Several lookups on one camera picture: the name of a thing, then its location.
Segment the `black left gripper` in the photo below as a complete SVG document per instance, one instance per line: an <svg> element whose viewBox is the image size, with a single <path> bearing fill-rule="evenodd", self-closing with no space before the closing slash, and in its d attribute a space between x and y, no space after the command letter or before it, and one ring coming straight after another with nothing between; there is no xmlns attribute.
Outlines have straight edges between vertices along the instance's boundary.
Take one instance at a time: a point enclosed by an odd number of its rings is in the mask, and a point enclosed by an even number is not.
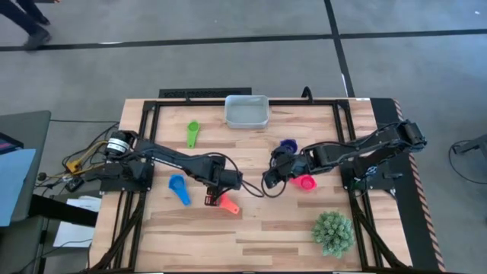
<svg viewBox="0 0 487 274"><path fill-rule="evenodd" d="M235 170L221 170L213 174L212 179L207 187L208 195L216 195L215 200L213 196L205 197L205 205L213 206L219 204L220 199L225 192L229 190L239 190L243 181L243 174Z"/></svg>

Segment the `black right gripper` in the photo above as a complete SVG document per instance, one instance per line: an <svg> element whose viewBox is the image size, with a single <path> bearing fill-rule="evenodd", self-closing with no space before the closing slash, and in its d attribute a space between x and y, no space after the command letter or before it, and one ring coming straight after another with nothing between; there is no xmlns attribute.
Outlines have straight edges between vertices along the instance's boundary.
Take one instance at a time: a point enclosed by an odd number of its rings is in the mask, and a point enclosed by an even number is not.
<svg viewBox="0 0 487 274"><path fill-rule="evenodd" d="M282 179L296 178L307 173L305 157L291 153L286 147L277 147L271 153L271 159L271 169L263 173L263 182L268 189L277 186Z"/></svg>

